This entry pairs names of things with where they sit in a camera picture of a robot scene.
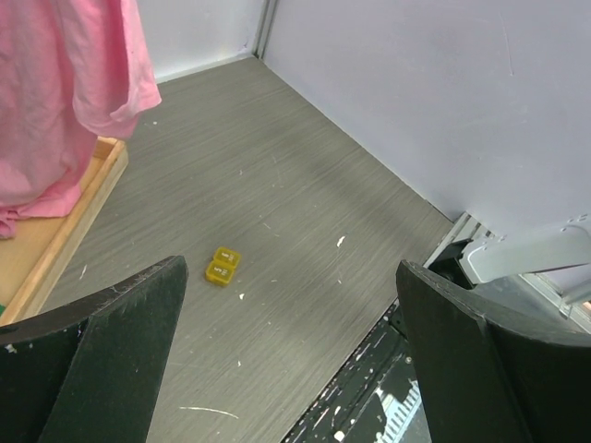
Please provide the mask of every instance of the yellow cube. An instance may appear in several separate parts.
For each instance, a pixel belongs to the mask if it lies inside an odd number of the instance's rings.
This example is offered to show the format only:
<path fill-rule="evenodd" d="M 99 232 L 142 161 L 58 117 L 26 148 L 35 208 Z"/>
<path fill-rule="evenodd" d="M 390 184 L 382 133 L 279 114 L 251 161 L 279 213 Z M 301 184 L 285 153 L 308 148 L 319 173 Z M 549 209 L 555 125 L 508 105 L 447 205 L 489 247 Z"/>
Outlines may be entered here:
<path fill-rule="evenodd" d="M 234 270 L 225 263 L 213 260 L 212 263 L 205 270 L 205 278 L 214 284 L 220 286 L 227 286 L 232 277 L 234 276 Z"/>
<path fill-rule="evenodd" d="M 240 254 L 222 246 L 215 251 L 213 261 L 219 261 L 220 263 L 227 265 L 229 268 L 236 269 L 238 263 L 240 263 Z"/>

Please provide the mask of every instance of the gray floor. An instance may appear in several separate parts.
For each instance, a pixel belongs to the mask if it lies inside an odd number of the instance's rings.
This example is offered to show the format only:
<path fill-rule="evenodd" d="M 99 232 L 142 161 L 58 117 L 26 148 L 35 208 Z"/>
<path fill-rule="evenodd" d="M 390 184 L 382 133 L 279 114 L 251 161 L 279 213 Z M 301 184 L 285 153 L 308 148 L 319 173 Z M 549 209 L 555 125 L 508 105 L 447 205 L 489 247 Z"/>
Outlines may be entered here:
<path fill-rule="evenodd" d="M 254 59 L 161 91 L 45 309 L 184 255 L 148 441 L 276 442 L 451 224 Z M 225 289 L 202 277 L 219 245 L 243 254 Z"/>

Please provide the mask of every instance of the pink cloth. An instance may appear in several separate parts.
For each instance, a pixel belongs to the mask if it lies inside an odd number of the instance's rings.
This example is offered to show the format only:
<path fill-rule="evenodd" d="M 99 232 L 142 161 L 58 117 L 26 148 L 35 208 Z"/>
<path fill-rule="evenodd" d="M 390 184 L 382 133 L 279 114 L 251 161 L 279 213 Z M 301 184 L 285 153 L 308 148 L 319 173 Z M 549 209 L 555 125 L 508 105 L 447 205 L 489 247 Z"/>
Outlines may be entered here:
<path fill-rule="evenodd" d="M 1 0 L 0 238 L 67 215 L 96 136 L 160 101 L 135 0 Z"/>

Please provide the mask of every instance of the white wall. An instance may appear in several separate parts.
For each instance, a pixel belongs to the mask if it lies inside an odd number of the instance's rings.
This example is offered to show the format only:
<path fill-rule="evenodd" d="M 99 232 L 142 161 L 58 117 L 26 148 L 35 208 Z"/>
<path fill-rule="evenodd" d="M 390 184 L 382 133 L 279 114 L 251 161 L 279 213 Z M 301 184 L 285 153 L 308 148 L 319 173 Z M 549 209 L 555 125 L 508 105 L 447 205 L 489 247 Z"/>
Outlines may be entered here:
<path fill-rule="evenodd" d="M 450 218 L 591 210 L 588 0 L 281 0 L 266 63 Z"/>
<path fill-rule="evenodd" d="M 250 53 L 263 0 L 138 0 L 156 78 Z"/>

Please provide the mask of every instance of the wooden frame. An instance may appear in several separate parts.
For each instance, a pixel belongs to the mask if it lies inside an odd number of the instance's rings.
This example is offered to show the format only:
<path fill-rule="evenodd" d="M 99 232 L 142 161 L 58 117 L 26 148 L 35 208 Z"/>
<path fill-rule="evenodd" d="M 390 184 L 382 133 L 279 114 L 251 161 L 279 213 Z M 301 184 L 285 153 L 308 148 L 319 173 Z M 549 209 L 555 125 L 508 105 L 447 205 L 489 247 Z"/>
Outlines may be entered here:
<path fill-rule="evenodd" d="M 127 167 L 125 142 L 99 138 L 82 196 L 67 217 L 19 221 L 17 236 L 0 241 L 0 326 L 35 316 Z"/>

